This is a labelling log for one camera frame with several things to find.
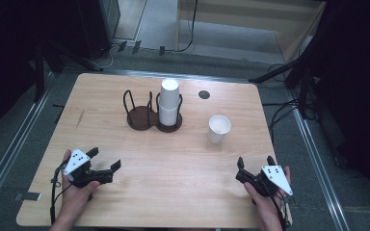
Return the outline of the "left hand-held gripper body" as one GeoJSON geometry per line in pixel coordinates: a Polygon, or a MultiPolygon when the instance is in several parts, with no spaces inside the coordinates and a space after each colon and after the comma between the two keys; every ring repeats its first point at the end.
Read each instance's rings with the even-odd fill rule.
{"type": "Polygon", "coordinates": [[[113,182],[114,173],[111,168],[105,170],[91,169],[91,158],[80,149],[74,149],[67,161],[64,175],[77,188],[84,188],[92,181],[100,184],[113,182]]]}

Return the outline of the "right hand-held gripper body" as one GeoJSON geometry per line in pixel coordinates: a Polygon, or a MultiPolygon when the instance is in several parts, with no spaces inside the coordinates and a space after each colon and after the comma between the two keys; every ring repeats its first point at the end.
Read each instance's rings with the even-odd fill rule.
{"type": "Polygon", "coordinates": [[[236,179],[242,184],[249,182],[260,195],[265,197],[275,196],[279,190],[283,190],[288,195],[293,194],[281,166],[264,166],[257,174],[239,167],[236,179]]]}

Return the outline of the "white paper cup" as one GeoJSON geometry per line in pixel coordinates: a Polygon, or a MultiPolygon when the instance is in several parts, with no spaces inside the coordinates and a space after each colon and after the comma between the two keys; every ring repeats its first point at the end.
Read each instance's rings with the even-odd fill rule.
{"type": "Polygon", "coordinates": [[[208,139],[220,143],[231,129],[230,120],[224,115],[213,115],[208,121],[208,139]]]}
{"type": "Polygon", "coordinates": [[[159,122],[164,126],[174,126],[177,122],[178,108],[166,109],[159,106],[159,122]]]}
{"type": "Polygon", "coordinates": [[[165,109],[174,109],[179,104],[179,83],[174,79],[164,79],[161,83],[159,104],[165,109]]]}

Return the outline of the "black wire cup holder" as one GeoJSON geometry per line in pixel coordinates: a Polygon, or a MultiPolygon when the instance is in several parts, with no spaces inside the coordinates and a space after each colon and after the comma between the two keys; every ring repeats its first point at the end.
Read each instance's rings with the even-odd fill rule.
{"type": "Polygon", "coordinates": [[[153,98],[152,92],[148,94],[148,101],[145,106],[136,106],[131,90],[127,90],[123,94],[123,106],[126,112],[127,124],[134,130],[144,131],[153,126],[158,130],[165,133],[172,133],[177,131],[183,122],[182,114],[180,109],[182,106],[182,95],[179,95],[179,104],[177,114],[177,122],[174,126],[164,126],[159,122],[158,109],[160,94],[157,94],[156,98],[153,98]]]}

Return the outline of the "person's right hand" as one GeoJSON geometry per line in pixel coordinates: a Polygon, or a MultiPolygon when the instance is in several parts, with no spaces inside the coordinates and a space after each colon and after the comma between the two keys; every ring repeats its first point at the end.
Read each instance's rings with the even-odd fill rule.
{"type": "Polygon", "coordinates": [[[280,193],[279,197],[264,197],[257,192],[252,184],[246,182],[244,184],[244,188],[247,193],[250,195],[256,210],[256,220],[257,223],[260,224],[263,221],[279,221],[279,214],[278,209],[275,203],[280,206],[281,205],[281,197],[285,195],[285,191],[283,189],[279,189],[278,192],[280,193]]]}

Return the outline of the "person's left hand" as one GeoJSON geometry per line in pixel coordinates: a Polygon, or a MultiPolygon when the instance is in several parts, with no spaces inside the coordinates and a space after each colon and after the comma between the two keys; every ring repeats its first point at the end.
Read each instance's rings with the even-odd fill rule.
{"type": "Polygon", "coordinates": [[[94,193],[100,186],[97,181],[92,181],[86,187],[79,189],[73,186],[68,178],[63,176],[64,193],[62,208],[58,214],[58,220],[76,221],[84,212],[88,203],[89,195],[94,193]]]}

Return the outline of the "grey floor tape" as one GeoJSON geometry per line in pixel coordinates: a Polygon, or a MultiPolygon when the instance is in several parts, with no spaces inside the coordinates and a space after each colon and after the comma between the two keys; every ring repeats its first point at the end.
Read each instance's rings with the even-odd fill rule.
{"type": "Polygon", "coordinates": [[[14,198],[15,201],[38,201],[40,199],[39,192],[19,192],[14,198]]]}

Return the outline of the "black stand with legs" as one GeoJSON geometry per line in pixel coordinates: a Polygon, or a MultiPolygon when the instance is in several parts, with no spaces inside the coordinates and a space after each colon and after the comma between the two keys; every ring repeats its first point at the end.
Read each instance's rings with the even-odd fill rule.
{"type": "Polygon", "coordinates": [[[269,73],[264,74],[263,76],[249,79],[249,82],[259,84],[268,81],[284,72],[289,72],[287,78],[284,80],[284,86],[291,90],[298,84],[301,84],[298,109],[302,118],[306,118],[306,115],[304,114],[305,101],[308,91],[309,77],[312,70],[311,63],[314,61],[317,49],[322,43],[322,40],[323,35],[321,32],[318,32],[308,43],[304,52],[298,58],[288,64],[284,64],[281,67],[270,71],[269,73]]]}

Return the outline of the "black upright stand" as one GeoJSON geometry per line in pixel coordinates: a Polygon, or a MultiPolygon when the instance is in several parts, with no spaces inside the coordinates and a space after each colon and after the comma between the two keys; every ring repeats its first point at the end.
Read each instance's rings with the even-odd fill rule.
{"type": "Polygon", "coordinates": [[[35,71],[36,71],[36,94],[35,102],[39,102],[44,92],[44,57],[42,43],[40,42],[35,50],[35,71]]]}

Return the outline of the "dark cabinet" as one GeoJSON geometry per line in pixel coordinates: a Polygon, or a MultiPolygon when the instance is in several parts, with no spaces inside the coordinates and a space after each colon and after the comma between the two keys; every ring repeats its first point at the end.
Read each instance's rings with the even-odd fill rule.
{"type": "Polygon", "coordinates": [[[84,57],[94,59],[112,46],[120,20],[119,0],[77,0],[84,57]]]}

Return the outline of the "light wooden furniture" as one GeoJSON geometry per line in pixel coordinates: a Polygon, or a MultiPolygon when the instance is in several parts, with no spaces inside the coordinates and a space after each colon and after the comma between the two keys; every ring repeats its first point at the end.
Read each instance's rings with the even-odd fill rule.
{"type": "Polygon", "coordinates": [[[179,22],[196,21],[274,31],[283,59],[290,62],[318,27],[327,6],[324,0],[176,0],[176,38],[179,22]]]}

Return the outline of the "aluminium floor rail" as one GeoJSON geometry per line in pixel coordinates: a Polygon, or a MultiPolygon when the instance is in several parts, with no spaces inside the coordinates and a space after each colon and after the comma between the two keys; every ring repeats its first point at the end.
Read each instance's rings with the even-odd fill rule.
{"type": "Polygon", "coordinates": [[[36,88],[32,87],[0,120],[0,189],[46,104],[57,74],[49,71],[44,80],[43,94],[37,101],[34,101],[36,88]]]}
{"type": "Polygon", "coordinates": [[[310,162],[315,171],[318,183],[320,185],[323,197],[325,198],[330,217],[333,221],[336,231],[351,231],[349,223],[343,212],[341,203],[332,186],[326,168],[322,162],[319,151],[309,130],[307,122],[303,119],[302,114],[298,109],[294,113],[296,122],[304,140],[304,145],[307,150],[310,162]]]}

